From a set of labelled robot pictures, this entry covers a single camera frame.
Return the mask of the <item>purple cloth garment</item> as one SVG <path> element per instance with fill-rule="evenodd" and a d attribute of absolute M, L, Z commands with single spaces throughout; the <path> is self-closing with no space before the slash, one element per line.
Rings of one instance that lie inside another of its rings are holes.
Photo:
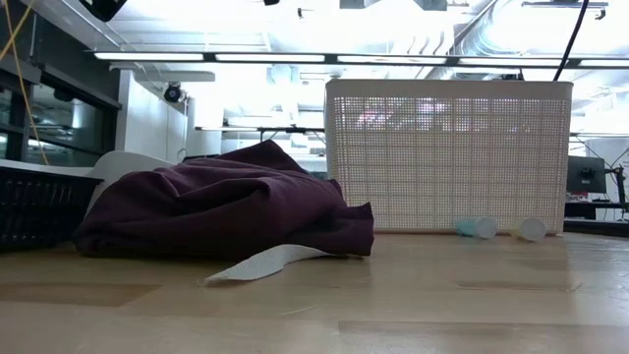
<path fill-rule="evenodd" d="M 314 177 L 273 141 L 172 167 L 129 173 L 77 228 L 90 257 L 192 257 L 237 262 L 280 245 L 367 257 L 373 215 L 339 184 Z"/>

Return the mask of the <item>blue vial with white pills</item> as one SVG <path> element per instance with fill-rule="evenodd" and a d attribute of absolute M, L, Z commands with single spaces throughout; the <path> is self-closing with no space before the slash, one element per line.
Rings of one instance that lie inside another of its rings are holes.
<path fill-rule="evenodd" d="M 497 234 L 497 224 L 490 217 L 467 218 L 456 221 L 455 230 L 461 236 L 491 239 Z"/>

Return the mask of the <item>white plastic bin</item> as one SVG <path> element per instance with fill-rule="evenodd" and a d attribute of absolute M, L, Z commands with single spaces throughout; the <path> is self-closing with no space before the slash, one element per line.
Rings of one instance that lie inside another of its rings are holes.
<path fill-rule="evenodd" d="M 142 171 L 152 171 L 157 168 L 172 167 L 174 163 L 148 155 L 114 150 L 101 156 L 86 174 L 86 177 L 101 181 L 93 193 L 86 213 L 89 213 L 101 194 L 123 176 Z"/>

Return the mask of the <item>small black plastic basket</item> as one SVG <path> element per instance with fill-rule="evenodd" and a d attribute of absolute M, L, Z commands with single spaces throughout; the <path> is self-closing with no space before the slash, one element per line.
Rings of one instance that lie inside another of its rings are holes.
<path fill-rule="evenodd" d="M 70 240 L 100 179 L 0 167 L 0 253 Z"/>

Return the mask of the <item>large white perforated basket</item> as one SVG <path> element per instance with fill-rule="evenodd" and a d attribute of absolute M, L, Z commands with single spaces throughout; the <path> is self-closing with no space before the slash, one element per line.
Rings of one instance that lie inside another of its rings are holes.
<path fill-rule="evenodd" d="M 489 217 L 563 229 L 573 87 L 568 82 L 333 80 L 328 175 L 381 232 L 450 232 Z"/>

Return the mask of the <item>dark glass partition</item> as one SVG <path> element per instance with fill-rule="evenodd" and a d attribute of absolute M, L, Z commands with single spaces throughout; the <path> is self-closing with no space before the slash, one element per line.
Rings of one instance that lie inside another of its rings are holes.
<path fill-rule="evenodd" d="M 0 0 L 0 159 L 92 166 L 115 146 L 120 74 L 43 16 Z"/>

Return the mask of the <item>white cabinet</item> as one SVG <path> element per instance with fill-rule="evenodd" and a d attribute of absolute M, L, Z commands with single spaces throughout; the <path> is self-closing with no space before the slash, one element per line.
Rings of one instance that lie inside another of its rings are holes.
<path fill-rule="evenodd" d="M 223 105 L 211 100 L 214 87 L 192 92 L 187 102 L 166 102 L 153 87 L 120 73 L 115 148 L 177 163 L 186 157 L 221 153 Z"/>

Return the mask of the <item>black computer monitor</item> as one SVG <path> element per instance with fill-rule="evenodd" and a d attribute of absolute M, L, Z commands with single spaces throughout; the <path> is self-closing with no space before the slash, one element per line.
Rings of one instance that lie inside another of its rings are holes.
<path fill-rule="evenodd" d="M 566 191 L 604 194 L 606 192 L 604 160 L 597 157 L 569 155 Z"/>

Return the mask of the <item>dark background desk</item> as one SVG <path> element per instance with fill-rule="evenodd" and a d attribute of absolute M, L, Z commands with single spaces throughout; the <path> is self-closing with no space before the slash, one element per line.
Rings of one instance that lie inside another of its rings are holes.
<path fill-rule="evenodd" d="M 565 204 L 564 217 L 595 220 L 598 209 L 622 209 L 629 212 L 629 203 L 567 202 Z"/>

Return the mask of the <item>black overhead frame bar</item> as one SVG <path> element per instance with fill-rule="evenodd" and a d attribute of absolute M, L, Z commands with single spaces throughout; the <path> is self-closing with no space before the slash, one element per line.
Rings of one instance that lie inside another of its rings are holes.
<path fill-rule="evenodd" d="M 110 62 L 225 63 L 360 66 L 429 66 L 461 68 L 629 70 L 629 57 L 571 57 L 567 60 L 535 56 L 436 56 L 275 52 L 142 52 L 94 51 L 95 58 Z"/>

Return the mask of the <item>black table edge rail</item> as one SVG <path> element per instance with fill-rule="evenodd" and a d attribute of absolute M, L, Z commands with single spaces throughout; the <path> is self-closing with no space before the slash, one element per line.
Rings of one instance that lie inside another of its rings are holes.
<path fill-rule="evenodd" d="M 570 233 L 629 238 L 629 222 L 566 219 L 563 230 Z"/>

